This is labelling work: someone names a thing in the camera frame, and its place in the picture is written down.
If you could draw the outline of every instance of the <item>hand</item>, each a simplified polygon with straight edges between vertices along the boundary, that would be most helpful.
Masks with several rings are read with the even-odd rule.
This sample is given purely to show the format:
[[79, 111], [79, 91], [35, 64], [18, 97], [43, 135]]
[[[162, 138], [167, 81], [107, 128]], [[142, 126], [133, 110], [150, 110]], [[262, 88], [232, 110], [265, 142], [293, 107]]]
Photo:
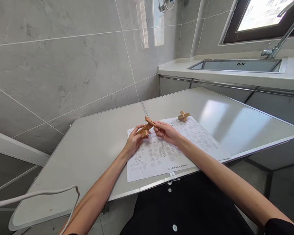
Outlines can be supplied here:
[[125, 147], [123, 149], [123, 152], [125, 152], [126, 154], [128, 154], [128, 157], [131, 157], [136, 149], [138, 148], [138, 146], [140, 145], [142, 139], [142, 134], [136, 134], [136, 132], [138, 131], [139, 128], [142, 128], [143, 126], [145, 126], [145, 124], [141, 124], [138, 125], [134, 128], [134, 130], [132, 131], [132, 133], [130, 133], [127, 142], [125, 144]]
[[158, 137], [163, 138], [165, 141], [175, 146], [179, 143], [182, 135], [171, 125], [160, 121], [155, 121], [155, 124], [161, 129], [158, 130], [158, 128], [154, 127], [154, 131]]

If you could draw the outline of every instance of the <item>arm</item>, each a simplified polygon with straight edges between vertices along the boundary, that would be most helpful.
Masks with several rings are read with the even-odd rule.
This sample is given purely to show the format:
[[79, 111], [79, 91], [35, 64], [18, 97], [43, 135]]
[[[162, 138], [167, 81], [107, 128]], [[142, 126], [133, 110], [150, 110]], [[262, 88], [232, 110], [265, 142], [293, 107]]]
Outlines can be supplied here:
[[177, 146], [258, 226], [265, 226], [272, 218], [294, 224], [248, 182], [181, 136], [169, 124], [155, 123], [161, 128], [161, 131], [154, 128], [157, 136]]
[[141, 135], [136, 135], [136, 132], [143, 126], [144, 125], [138, 125], [135, 127], [124, 149], [79, 202], [64, 235], [71, 233], [86, 235], [89, 232], [104, 207], [112, 187], [125, 163], [140, 145]]

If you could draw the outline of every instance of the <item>window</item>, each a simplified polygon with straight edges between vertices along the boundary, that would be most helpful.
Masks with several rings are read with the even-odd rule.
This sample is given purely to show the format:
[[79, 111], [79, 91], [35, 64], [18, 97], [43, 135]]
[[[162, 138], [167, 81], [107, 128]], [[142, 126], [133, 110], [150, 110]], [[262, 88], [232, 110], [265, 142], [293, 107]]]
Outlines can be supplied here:
[[282, 17], [277, 15], [293, 1], [238, 0], [223, 43], [282, 37], [294, 22], [294, 6]]

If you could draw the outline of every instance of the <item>left hand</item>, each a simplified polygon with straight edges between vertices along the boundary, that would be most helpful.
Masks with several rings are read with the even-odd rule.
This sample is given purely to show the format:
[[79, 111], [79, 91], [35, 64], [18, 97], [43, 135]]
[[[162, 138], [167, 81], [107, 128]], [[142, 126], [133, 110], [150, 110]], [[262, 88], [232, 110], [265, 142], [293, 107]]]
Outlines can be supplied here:
[[128, 157], [131, 157], [136, 149], [138, 148], [138, 146], [140, 145], [142, 139], [141, 136], [142, 134], [136, 134], [136, 132], [138, 131], [139, 128], [142, 128], [145, 124], [141, 124], [138, 125], [134, 128], [134, 130], [132, 131], [132, 133], [130, 133], [130, 136], [127, 139], [126, 145], [123, 149], [123, 151], [128, 154]]

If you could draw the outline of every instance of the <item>power cord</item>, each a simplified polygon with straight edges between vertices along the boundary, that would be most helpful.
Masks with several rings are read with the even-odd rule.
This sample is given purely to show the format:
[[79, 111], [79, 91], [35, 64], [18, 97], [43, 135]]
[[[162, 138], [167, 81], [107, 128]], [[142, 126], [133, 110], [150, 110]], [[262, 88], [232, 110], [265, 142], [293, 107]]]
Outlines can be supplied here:
[[6, 206], [8, 204], [12, 204], [12, 203], [15, 203], [15, 202], [19, 202], [19, 201], [22, 201], [24, 199], [27, 199], [27, 198], [30, 198], [30, 197], [34, 197], [34, 196], [38, 196], [38, 195], [52, 195], [52, 194], [59, 194], [59, 193], [63, 193], [65, 191], [68, 191], [72, 188], [75, 188], [76, 190], [76, 193], [77, 193], [77, 200], [74, 204], [74, 207], [72, 209], [72, 212], [70, 214], [70, 217], [64, 227], [64, 229], [62, 230], [62, 232], [60, 233], [60, 235], [62, 235], [64, 233], [64, 231], [67, 229], [68, 225], [69, 225], [69, 222], [72, 218], [72, 215], [73, 215], [73, 212], [74, 212], [74, 209], [77, 205], [77, 202], [78, 202], [78, 199], [79, 199], [79, 196], [80, 196], [80, 192], [78, 190], [78, 186], [77, 185], [72, 185], [68, 188], [65, 188], [65, 189], [59, 189], [59, 190], [41, 190], [41, 191], [37, 191], [37, 192], [33, 192], [33, 193], [28, 193], [28, 194], [25, 194], [25, 195], [22, 195], [22, 196], [18, 196], [18, 197], [15, 197], [15, 198], [11, 198], [11, 199], [8, 199], [8, 200], [4, 200], [4, 201], [0, 201], [0, 207], [2, 206]]
[[175, 3], [175, 0], [173, 0], [173, 5], [171, 8], [168, 8], [167, 4], [166, 4], [166, 0], [163, 0], [163, 4], [164, 4], [164, 8], [162, 8], [162, 6], [160, 5], [160, 0], [158, 0], [158, 3], [159, 3], [159, 10], [164, 13], [165, 10], [172, 10], [172, 8], [174, 7], [174, 3]]

